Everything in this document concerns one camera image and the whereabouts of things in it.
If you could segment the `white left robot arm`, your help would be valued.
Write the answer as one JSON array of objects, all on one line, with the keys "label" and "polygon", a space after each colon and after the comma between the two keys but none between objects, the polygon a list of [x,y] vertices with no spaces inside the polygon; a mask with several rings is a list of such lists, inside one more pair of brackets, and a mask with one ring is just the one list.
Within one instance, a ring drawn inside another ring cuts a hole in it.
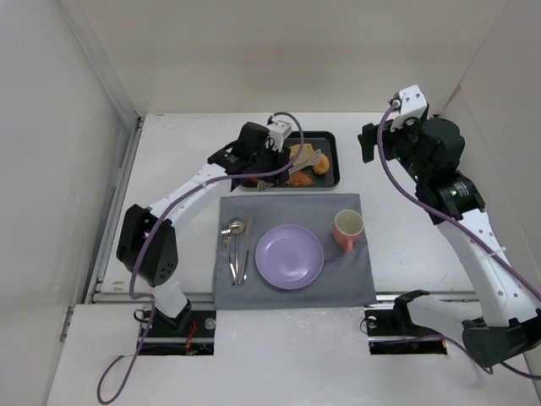
[{"label": "white left robot arm", "polygon": [[239,136],[214,154],[183,186],[150,206],[130,206],[123,218],[117,259],[150,286],[155,313],[175,332],[189,323],[191,303],[172,275],[178,266],[177,235],[210,203],[252,178],[280,183],[291,166],[284,146],[292,126],[280,120],[247,122]]}]

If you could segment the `metal serving tongs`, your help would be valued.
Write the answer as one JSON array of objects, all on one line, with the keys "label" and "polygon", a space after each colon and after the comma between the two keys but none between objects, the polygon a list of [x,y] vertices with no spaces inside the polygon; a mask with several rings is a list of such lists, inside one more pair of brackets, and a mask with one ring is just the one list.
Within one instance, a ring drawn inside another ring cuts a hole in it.
[{"label": "metal serving tongs", "polygon": [[[292,166],[291,168],[288,169],[288,174],[290,175],[291,173],[295,173],[295,172],[298,172],[298,171],[301,171],[302,169],[306,168],[306,167],[312,167],[314,164],[316,164],[319,160],[320,160],[320,156],[322,155],[322,152],[320,149],[318,150],[315,150],[314,151],[314,154],[305,162],[303,162],[301,165],[299,166]],[[274,186],[274,184],[272,183],[268,183],[264,180],[260,180],[257,184],[257,190],[259,192],[265,190],[265,189],[269,189],[271,187]]]}]

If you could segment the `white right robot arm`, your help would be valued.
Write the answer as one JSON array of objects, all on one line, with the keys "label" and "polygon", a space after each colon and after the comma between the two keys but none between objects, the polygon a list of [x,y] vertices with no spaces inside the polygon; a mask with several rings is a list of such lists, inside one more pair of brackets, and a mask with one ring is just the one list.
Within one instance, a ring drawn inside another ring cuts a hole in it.
[{"label": "white right robot arm", "polygon": [[540,292],[517,274],[492,234],[478,188],[458,170],[465,140],[444,118],[414,118],[398,128],[386,120],[363,126],[358,142],[364,162],[396,160],[413,179],[414,195],[462,263],[480,304],[478,314],[418,289],[395,298],[391,310],[371,310],[380,324],[371,337],[378,352],[402,352],[415,343],[456,344],[481,368],[491,370],[540,345]]}]

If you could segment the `small round bun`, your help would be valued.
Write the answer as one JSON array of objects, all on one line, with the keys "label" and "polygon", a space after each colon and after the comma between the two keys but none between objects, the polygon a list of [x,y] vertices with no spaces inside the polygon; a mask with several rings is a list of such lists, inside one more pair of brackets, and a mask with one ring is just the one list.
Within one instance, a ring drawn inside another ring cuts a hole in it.
[{"label": "small round bun", "polygon": [[320,156],[320,160],[316,164],[314,164],[312,166],[312,168],[313,168],[313,171],[316,174],[324,175],[330,169],[330,160],[329,160],[329,158],[325,154],[322,154]]}]

